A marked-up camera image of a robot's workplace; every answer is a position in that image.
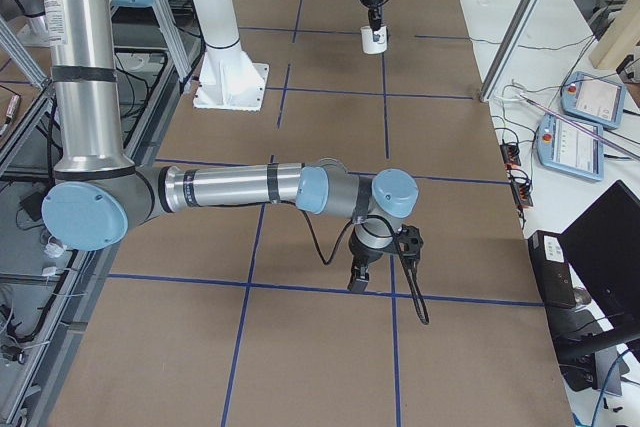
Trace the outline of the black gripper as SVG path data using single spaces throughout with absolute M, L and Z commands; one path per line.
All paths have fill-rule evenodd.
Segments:
M 389 234 L 375 235 L 364 226 L 356 226 L 348 245 L 353 259 L 347 290 L 365 292 L 370 280 L 369 265 L 379 260 L 383 254 L 395 253 L 392 237 Z
M 360 0 L 362 5 L 368 9 L 368 22 L 372 31 L 381 29 L 381 9 L 380 5 L 384 0 Z

